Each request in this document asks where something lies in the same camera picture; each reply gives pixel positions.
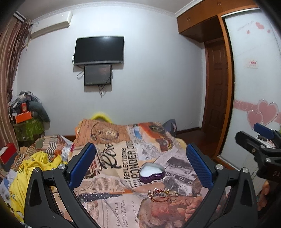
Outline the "purple heart-shaped tin box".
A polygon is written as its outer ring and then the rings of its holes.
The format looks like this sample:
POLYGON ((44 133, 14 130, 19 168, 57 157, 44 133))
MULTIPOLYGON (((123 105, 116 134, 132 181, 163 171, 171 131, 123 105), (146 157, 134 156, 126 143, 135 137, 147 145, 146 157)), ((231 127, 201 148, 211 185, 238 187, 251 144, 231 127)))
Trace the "purple heart-shaped tin box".
POLYGON ((163 166, 146 162, 139 170, 140 181, 143 183, 151 183, 154 180, 162 180, 165 177, 165 169, 163 166))

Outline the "yellow cartoon blanket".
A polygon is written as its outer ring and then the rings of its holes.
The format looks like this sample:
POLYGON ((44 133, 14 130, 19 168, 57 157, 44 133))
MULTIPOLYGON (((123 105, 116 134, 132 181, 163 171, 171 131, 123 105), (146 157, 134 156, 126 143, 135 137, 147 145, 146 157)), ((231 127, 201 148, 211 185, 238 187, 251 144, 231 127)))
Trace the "yellow cartoon blanket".
POLYGON ((60 155, 55 155, 53 159, 49 160, 47 153, 37 152, 19 165, 16 177, 9 187, 11 208, 19 222, 24 222, 25 199, 33 169, 53 170, 61 163, 63 163, 63 159, 60 155))

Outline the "brown wooden door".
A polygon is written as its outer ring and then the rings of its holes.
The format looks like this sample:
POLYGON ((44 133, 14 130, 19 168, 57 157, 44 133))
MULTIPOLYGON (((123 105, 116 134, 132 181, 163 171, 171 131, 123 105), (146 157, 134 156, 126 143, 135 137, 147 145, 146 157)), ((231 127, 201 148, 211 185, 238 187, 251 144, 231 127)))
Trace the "brown wooden door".
POLYGON ((206 99, 203 132, 218 141, 225 119, 228 97, 228 61, 224 40, 207 43, 206 50, 206 99))

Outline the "newspaper print bed blanket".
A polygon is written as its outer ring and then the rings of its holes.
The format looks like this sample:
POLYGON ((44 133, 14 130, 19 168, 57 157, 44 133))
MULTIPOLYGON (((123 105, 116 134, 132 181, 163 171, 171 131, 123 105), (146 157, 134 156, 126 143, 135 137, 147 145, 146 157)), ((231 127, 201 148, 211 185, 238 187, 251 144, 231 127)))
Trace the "newspaper print bed blanket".
POLYGON ((33 171, 68 168, 87 143, 95 146, 73 193, 100 227, 183 227, 208 193, 186 157, 186 143, 160 123, 116 125, 84 119, 76 139, 42 136, 15 159, 7 203, 24 217, 33 171))

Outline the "striped patchwork pillow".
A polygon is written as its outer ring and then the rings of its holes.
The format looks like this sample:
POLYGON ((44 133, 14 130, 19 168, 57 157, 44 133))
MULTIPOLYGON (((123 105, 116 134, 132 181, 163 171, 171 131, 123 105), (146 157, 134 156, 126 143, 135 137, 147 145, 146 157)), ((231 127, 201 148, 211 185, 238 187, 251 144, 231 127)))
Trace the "striped patchwork pillow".
POLYGON ((62 135, 44 136, 37 139, 26 151, 31 156, 36 152, 44 152, 48 155, 49 162, 53 161, 57 155, 63 162, 68 162, 70 149, 73 142, 62 135))

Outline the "green patterned bag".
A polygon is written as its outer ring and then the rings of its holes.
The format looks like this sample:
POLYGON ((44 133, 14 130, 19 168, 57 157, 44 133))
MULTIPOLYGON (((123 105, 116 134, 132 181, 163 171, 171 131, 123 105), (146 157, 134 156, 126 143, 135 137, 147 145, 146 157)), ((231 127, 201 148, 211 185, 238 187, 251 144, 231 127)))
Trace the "green patterned bag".
POLYGON ((43 122, 40 118, 34 118, 13 125, 16 139, 19 142, 34 141, 35 136, 44 133, 43 122))

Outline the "white wardrobe sliding door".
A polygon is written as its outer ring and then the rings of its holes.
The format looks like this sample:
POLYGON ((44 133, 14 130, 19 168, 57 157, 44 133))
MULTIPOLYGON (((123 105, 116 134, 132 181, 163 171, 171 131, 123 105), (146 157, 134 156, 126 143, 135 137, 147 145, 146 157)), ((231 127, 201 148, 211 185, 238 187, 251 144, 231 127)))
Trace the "white wardrobe sliding door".
POLYGON ((236 143, 236 133, 257 136, 255 123, 280 129, 280 36, 258 9, 224 21, 233 53, 234 102, 221 157, 241 168, 249 153, 236 143))

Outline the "orange box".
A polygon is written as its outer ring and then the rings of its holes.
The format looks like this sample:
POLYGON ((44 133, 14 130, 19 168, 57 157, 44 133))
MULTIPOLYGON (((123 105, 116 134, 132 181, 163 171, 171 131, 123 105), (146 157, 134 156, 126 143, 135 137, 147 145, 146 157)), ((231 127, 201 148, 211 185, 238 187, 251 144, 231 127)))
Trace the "orange box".
POLYGON ((15 117, 16 123, 22 123, 32 118, 31 112, 27 111, 25 113, 21 113, 15 117))

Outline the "dark grey pillow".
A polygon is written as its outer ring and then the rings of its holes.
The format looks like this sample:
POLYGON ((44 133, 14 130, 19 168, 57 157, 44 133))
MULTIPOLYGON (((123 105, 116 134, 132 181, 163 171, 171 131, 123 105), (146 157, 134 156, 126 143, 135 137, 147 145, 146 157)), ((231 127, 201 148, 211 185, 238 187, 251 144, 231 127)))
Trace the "dark grey pillow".
POLYGON ((37 113, 37 116, 44 122, 50 122, 50 118, 40 102, 29 101, 28 108, 31 112, 37 113))

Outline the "yellow pillow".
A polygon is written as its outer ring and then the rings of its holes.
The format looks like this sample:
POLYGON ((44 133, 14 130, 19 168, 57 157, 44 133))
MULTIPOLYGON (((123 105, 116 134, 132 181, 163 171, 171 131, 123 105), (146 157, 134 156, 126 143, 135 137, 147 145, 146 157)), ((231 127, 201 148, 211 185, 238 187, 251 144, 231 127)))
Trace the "yellow pillow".
POLYGON ((91 118, 91 120, 100 120, 107 123, 112 123, 111 118, 103 112, 96 112, 91 118))

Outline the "wooden overhead cabinet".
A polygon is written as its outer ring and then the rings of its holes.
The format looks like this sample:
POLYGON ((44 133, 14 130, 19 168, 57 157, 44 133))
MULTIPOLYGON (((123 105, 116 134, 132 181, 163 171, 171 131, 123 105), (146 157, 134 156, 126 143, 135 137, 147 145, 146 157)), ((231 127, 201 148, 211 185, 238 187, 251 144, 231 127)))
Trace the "wooden overhead cabinet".
POLYGON ((177 17, 178 31, 199 43, 222 38, 219 15, 257 6, 254 1, 202 1, 177 17))

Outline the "striped brown curtain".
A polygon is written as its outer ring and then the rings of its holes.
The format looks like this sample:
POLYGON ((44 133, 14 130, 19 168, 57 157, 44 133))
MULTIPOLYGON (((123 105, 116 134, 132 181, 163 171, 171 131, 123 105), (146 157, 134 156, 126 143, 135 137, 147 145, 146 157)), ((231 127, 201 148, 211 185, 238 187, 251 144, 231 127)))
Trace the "striped brown curtain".
POLYGON ((31 21, 23 23, 11 18, 1 32, 1 147, 13 143, 19 148, 9 119, 8 103, 12 99, 12 87, 24 42, 29 35, 31 21))

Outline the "small black wall monitor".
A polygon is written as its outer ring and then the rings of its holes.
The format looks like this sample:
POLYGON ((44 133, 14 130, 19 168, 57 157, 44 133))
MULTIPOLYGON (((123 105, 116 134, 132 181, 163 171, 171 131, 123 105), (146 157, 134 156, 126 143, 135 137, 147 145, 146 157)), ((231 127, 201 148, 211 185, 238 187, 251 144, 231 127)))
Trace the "small black wall monitor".
POLYGON ((97 64, 84 67, 84 85, 98 86, 112 84, 112 65, 97 64))

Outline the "large black wall television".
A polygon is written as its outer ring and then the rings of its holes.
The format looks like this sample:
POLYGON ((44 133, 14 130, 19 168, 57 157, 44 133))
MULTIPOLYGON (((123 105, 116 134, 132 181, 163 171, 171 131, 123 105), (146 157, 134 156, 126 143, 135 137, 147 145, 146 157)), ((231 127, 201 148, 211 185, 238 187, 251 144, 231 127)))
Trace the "large black wall television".
POLYGON ((101 36, 77 38, 73 63, 75 66, 91 64, 118 64, 124 61, 124 37, 101 36))

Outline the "white wall air conditioner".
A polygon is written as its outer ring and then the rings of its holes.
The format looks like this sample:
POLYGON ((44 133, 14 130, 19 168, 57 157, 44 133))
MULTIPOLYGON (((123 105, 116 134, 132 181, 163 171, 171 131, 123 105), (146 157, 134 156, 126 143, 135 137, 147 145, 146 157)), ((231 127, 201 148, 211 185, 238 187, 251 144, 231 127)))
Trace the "white wall air conditioner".
POLYGON ((37 38, 59 29, 68 28, 70 26, 71 19, 72 12, 67 11, 33 23, 31 38, 37 38))

